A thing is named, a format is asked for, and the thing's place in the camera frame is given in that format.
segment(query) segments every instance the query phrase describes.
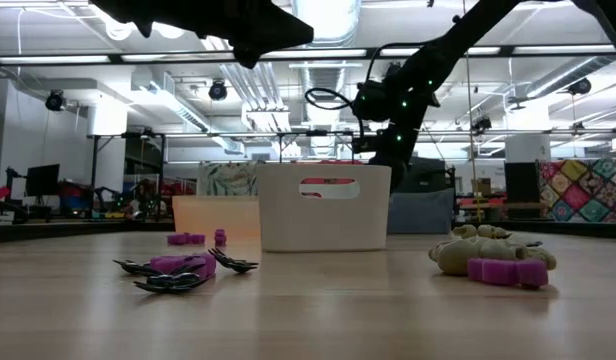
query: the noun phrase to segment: pink toy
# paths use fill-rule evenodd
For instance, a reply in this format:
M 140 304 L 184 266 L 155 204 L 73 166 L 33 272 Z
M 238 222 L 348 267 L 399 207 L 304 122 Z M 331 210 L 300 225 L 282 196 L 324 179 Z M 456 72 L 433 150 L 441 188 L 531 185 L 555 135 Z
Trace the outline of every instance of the pink toy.
M 210 254 L 158 256 L 150 260 L 150 267 L 164 274 L 170 274 L 173 270 L 183 266 L 205 264 L 204 267 L 195 271 L 202 279 L 215 275 L 217 260 Z
M 548 284 L 546 264 L 540 260 L 468 260 L 468 278 L 491 285 L 538 289 Z
M 205 244 L 206 243 L 206 235 L 201 234 L 188 234 L 188 238 L 186 239 L 186 244 Z
M 188 235 L 187 234 L 173 234 L 168 235 L 169 245 L 186 245 Z
M 168 244 L 170 245 L 186 245 L 186 244 L 205 244 L 206 243 L 206 235 L 200 234 L 174 234 L 168 235 Z
M 226 241 L 228 238 L 226 237 L 226 230 L 217 229 L 215 231 L 215 246 L 226 246 Z

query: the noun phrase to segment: colorful quilt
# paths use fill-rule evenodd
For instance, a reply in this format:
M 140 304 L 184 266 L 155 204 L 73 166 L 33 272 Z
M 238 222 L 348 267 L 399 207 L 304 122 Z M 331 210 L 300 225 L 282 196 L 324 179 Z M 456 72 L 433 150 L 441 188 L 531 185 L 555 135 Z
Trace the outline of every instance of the colorful quilt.
M 539 162 L 541 201 L 561 222 L 616 223 L 616 160 Z
M 198 196 L 257 196 L 258 162 L 201 164 Z

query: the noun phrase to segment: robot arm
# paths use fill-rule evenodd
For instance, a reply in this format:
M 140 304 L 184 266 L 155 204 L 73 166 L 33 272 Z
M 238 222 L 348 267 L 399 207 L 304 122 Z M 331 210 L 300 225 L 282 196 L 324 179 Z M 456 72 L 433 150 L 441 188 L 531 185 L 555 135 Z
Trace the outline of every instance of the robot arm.
M 391 190 L 403 180 L 428 106 L 439 107 L 435 91 L 464 54 L 522 0 L 480 0 L 442 37 L 426 43 L 397 72 L 381 83 L 359 84 L 353 113 L 361 120 L 385 121 L 387 129 L 376 137 L 353 141 L 355 152 L 376 152 L 372 165 L 392 168 Z M 594 15 L 616 46 L 616 1 L 575 0 Z

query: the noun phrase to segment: table surface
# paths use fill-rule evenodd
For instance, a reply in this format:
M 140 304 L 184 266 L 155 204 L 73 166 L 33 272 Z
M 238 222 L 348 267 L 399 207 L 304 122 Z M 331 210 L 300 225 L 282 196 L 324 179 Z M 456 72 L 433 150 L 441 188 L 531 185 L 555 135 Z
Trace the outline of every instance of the table surface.
M 427 251 L 445 236 L 262 255 L 228 234 L 227 253 L 260 270 L 150 295 L 111 260 L 203 251 L 164 235 L 0 244 L 0 360 L 616 359 L 616 240 L 515 234 L 559 261 L 528 292 L 441 275 Z

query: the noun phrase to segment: beige plush toy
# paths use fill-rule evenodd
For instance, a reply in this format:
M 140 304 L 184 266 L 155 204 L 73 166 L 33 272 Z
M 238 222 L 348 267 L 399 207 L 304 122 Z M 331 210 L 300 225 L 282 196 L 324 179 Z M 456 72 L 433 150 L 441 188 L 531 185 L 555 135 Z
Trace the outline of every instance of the beige plush toy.
M 480 225 L 479 229 L 477 229 L 477 235 L 489 239 L 507 239 L 511 234 L 507 233 L 506 230 L 490 225 Z
M 469 239 L 477 236 L 477 228 L 474 225 L 464 225 L 452 229 L 455 236 L 461 236 L 463 239 Z
M 540 247 L 529 247 L 511 239 L 474 237 L 442 241 L 428 252 L 430 259 L 448 275 L 468 275 L 468 260 L 472 258 L 523 260 L 536 258 L 546 263 L 548 270 L 557 267 L 555 257 Z

